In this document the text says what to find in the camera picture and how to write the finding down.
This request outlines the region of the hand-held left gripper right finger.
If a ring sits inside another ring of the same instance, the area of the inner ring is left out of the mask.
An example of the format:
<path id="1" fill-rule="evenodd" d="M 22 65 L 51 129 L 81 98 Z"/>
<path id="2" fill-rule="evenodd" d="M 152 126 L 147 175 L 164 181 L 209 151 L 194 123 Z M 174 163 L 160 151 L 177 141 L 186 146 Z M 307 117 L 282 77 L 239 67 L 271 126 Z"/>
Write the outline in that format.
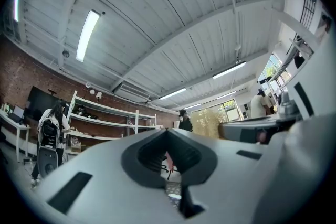
<path id="1" fill-rule="evenodd" d="M 170 154 L 182 176 L 182 200 L 169 224 L 280 224 L 278 182 L 285 138 L 248 144 L 169 130 Z"/>

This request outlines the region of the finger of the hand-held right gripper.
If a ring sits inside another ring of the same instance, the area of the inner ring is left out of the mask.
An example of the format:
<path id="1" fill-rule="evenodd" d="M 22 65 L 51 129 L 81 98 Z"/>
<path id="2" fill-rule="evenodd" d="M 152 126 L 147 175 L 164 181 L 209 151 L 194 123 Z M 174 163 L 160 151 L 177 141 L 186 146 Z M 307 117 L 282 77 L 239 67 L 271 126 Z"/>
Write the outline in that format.
<path id="1" fill-rule="evenodd" d="M 302 69 L 294 87 L 308 117 L 268 145 L 239 143 L 244 172 L 227 185 L 221 224 L 336 224 L 336 39 Z"/>

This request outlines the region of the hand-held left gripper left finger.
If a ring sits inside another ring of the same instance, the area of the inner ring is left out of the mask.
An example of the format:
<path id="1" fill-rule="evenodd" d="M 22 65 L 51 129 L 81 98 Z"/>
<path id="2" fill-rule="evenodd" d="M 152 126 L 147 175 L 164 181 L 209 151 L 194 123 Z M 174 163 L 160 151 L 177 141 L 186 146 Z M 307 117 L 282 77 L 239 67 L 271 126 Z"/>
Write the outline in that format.
<path id="1" fill-rule="evenodd" d="M 163 189 L 143 187 L 123 170 L 121 156 L 156 130 L 100 143 L 61 165 L 38 186 L 39 213 L 52 224 L 181 224 Z M 51 199 L 77 174 L 91 175 L 66 213 Z"/>

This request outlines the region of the white shelf unit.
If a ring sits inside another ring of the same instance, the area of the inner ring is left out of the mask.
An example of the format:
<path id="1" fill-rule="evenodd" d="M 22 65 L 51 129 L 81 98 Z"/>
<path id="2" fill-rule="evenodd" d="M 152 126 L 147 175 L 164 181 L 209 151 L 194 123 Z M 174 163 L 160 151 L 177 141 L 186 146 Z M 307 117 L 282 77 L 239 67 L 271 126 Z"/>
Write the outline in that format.
<path id="1" fill-rule="evenodd" d="M 65 160 L 98 143 L 159 128 L 156 115 L 125 111 L 98 101 L 82 98 L 77 91 L 73 93 L 67 114 L 71 131 L 64 135 Z"/>

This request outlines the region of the pink draped chair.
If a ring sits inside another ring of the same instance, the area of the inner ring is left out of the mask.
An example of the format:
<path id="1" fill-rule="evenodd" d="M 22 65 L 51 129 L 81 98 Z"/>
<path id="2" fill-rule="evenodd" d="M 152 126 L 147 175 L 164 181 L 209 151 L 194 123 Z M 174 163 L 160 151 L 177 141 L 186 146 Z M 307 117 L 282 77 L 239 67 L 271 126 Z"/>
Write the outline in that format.
<path id="1" fill-rule="evenodd" d="M 167 161 L 167 167 L 168 167 L 168 170 L 169 170 L 169 175 L 167 177 L 167 180 L 169 180 L 171 174 L 174 173 L 174 172 L 177 172 L 178 169 L 176 168 L 175 164 L 173 163 L 173 160 L 172 160 L 172 158 L 171 158 L 171 156 L 169 155 L 168 152 L 165 153 L 165 157 L 166 157 L 166 161 Z"/>

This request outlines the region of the pale box with round hole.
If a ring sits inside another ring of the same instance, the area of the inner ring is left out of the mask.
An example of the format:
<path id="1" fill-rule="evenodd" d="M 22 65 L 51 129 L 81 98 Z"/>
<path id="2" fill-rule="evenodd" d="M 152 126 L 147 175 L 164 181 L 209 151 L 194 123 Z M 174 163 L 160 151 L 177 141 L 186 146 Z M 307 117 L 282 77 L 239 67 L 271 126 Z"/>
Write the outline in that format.
<path id="1" fill-rule="evenodd" d="M 41 146 L 37 155 L 37 165 L 42 178 L 48 176 L 58 168 L 58 154 L 56 149 Z"/>

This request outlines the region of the window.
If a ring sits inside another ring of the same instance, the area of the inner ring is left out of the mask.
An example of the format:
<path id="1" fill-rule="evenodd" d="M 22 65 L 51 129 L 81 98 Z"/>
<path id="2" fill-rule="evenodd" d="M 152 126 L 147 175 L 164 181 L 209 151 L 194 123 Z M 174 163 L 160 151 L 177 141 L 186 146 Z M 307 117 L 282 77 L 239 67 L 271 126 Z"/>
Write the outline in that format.
<path id="1" fill-rule="evenodd" d="M 281 64 L 282 62 L 278 59 L 278 57 L 274 54 L 271 54 L 265 68 L 259 76 L 258 81 L 262 81 L 268 77 L 272 77 L 277 72 Z"/>
<path id="2" fill-rule="evenodd" d="M 230 122 L 240 120 L 239 111 L 237 109 L 237 105 L 234 99 L 223 103 L 223 107 Z"/>

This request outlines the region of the white ceiling air conditioner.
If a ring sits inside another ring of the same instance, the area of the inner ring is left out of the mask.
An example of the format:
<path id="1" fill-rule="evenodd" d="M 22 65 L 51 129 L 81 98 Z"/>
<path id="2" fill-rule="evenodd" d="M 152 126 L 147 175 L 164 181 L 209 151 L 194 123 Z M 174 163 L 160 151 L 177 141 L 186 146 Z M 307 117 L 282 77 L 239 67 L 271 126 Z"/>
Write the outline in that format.
<path id="1" fill-rule="evenodd" d="M 133 102 L 146 103 L 150 101 L 150 95 L 147 92 L 125 81 L 120 83 L 113 93 Z"/>

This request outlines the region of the white desk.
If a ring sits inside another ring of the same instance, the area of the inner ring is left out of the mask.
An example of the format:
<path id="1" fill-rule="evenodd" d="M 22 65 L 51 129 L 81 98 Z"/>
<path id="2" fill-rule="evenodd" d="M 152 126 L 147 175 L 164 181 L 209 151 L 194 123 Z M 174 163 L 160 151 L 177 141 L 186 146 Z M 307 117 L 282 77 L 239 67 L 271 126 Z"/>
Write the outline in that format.
<path id="1" fill-rule="evenodd" d="M 20 132 L 25 131 L 25 139 L 23 142 L 24 146 L 24 153 L 25 157 L 28 157 L 28 139 L 29 139 L 29 131 L 30 131 L 30 126 L 29 125 L 23 125 L 15 122 L 14 120 L 10 119 L 8 114 L 0 109 L 0 118 L 3 119 L 5 122 L 10 124 L 12 127 L 16 129 L 16 142 L 15 142 L 15 148 L 16 148 L 16 159 L 17 162 L 20 163 Z"/>

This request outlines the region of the open laptop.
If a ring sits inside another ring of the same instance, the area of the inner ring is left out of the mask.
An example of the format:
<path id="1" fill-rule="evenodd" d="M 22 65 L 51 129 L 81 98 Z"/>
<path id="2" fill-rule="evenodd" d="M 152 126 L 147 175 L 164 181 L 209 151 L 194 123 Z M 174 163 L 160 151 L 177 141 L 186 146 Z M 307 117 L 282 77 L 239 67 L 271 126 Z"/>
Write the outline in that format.
<path id="1" fill-rule="evenodd" d="M 22 123 L 24 119 L 24 110 L 18 106 L 14 106 L 14 110 L 8 115 L 8 117 L 16 123 Z"/>

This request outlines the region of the black wall screen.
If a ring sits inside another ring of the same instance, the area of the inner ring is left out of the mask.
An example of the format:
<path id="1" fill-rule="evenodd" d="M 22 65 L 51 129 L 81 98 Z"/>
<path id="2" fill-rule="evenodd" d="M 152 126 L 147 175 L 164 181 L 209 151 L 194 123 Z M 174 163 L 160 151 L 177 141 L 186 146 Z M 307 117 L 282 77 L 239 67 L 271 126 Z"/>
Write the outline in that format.
<path id="1" fill-rule="evenodd" d="M 40 120 L 46 109 L 51 109 L 60 100 L 37 87 L 32 87 L 27 99 L 25 115 L 35 121 Z"/>

